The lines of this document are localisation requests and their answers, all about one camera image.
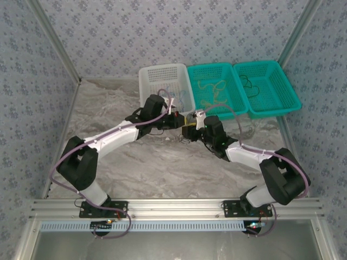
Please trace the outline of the horizontal aluminium frame rail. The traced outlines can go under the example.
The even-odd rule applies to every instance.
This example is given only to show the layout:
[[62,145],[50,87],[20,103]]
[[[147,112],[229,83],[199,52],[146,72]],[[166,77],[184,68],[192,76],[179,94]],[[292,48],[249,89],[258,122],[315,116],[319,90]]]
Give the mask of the horizontal aluminium frame rail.
[[[223,198],[205,199],[126,199],[127,213],[133,220],[219,220],[227,212]],[[36,220],[76,220],[85,210],[81,199],[38,199],[33,202],[29,218]],[[293,200],[286,206],[274,204],[275,213],[262,220],[302,220],[324,218],[318,198]]]

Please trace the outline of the teal plastic basket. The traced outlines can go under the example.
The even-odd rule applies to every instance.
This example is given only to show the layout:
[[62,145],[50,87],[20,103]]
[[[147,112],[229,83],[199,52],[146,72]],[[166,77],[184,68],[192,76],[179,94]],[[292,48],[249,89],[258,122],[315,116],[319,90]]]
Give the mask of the teal plastic basket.
[[238,63],[234,70],[246,93],[251,118],[283,116],[301,109],[301,101],[277,61]]
[[196,110],[218,105],[208,111],[207,116],[217,115],[220,120],[234,118],[224,105],[231,107],[237,115],[248,112],[245,92],[231,64],[200,64],[189,66],[187,70]]

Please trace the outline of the grey metal panel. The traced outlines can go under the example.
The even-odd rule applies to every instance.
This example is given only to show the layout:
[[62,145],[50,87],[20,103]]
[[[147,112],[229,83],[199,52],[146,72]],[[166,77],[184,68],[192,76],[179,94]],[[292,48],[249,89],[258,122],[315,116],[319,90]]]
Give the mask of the grey metal panel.
[[322,260],[310,237],[242,232],[134,232],[95,239],[88,232],[43,232],[31,260]]

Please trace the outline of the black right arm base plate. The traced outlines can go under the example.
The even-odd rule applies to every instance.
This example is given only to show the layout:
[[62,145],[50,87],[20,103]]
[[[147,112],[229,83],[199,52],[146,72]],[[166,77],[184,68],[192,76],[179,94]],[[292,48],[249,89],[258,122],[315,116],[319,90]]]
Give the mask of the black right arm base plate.
[[224,200],[221,207],[226,218],[260,218],[273,216],[270,204],[253,207],[245,200]]

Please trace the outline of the aluminium corner post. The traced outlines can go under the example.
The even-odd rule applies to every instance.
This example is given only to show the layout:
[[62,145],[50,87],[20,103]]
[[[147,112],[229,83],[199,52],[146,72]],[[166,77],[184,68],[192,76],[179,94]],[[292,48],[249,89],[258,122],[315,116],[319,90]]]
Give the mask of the aluminium corner post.
[[298,46],[306,29],[309,27],[314,15],[321,6],[323,0],[307,0],[307,3],[299,16],[282,52],[279,55],[278,63],[284,69]]
[[67,73],[71,79],[77,85],[80,84],[81,77],[79,76],[77,70],[75,69],[72,60],[68,56],[62,41],[59,39],[58,34],[55,32],[53,25],[51,24],[49,17],[46,15],[42,5],[38,0],[25,0],[34,16],[36,17],[39,25],[44,31],[45,35],[48,37],[50,44],[53,49],[56,51],[59,59],[64,65]]

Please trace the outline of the aluminium table side rail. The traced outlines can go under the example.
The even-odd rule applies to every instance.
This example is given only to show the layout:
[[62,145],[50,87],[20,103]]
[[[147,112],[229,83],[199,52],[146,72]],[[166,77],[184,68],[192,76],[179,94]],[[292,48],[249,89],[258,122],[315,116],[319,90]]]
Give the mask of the aluminium table side rail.
[[75,88],[75,91],[73,93],[72,100],[70,102],[70,105],[69,105],[69,108],[68,108],[68,111],[67,111],[67,115],[66,115],[65,120],[64,120],[64,126],[63,126],[62,132],[60,134],[58,147],[57,147],[57,149],[55,151],[52,164],[51,164],[50,169],[48,171],[47,180],[46,180],[46,183],[45,183],[42,195],[41,195],[42,199],[46,199],[48,197],[48,195],[49,195],[49,190],[50,190],[50,186],[51,186],[50,174],[53,173],[54,165],[60,159],[61,152],[62,152],[62,149],[63,149],[63,146],[64,146],[65,137],[66,137],[67,131],[68,131],[68,125],[69,125],[69,122],[70,122],[70,118],[71,118],[71,114],[72,114],[72,111],[73,111],[73,108],[74,108],[76,97],[77,97],[77,94],[78,94],[78,91],[79,91],[79,87],[81,85],[81,81],[82,81],[82,79],[79,79],[77,84],[76,84],[76,88]]
[[[294,142],[293,142],[292,135],[290,133],[290,129],[288,127],[286,118],[284,116],[278,116],[276,117],[276,119],[279,125],[279,130],[282,136],[282,140],[284,142],[284,147],[286,147],[288,150],[291,151],[294,158],[299,163],[299,158],[295,150]],[[298,199],[309,197],[310,196],[309,188],[310,188],[309,186],[305,188],[304,191],[299,195]]]

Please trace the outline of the aluminium lower frame rail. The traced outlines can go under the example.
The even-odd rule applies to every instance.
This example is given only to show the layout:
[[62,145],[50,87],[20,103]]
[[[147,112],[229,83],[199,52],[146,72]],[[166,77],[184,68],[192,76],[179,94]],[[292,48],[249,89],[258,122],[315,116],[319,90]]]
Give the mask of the aluminium lower frame rail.
[[322,260],[340,260],[327,221],[316,218],[311,220],[311,224]]
[[40,227],[40,220],[28,220],[24,226],[13,260],[31,260]]

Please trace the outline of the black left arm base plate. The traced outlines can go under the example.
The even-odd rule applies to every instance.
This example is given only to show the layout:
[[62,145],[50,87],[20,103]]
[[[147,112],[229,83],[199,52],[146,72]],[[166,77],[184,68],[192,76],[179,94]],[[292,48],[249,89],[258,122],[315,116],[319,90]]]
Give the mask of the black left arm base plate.
[[[128,210],[128,201],[116,201],[116,200],[106,200],[102,207],[110,207],[114,209],[123,210],[124,212],[127,212]],[[79,212],[80,218],[126,218],[126,214],[119,211],[114,210],[103,210],[96,208],[89,204],[86,201],[83,201],[80,205],[80,212]]]

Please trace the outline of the white plastic basket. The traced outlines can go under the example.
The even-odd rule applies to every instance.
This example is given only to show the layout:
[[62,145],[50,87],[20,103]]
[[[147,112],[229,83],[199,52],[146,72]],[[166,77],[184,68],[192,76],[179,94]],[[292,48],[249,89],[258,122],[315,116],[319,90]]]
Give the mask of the white plastic basket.
[[175,111],[188,115],[195,110],[195,101],[186,65],[182,63],[149,66],[139,70],[140,105],[144,106],[151,94],[160,89],[169,92],[175,98],[178,107]]

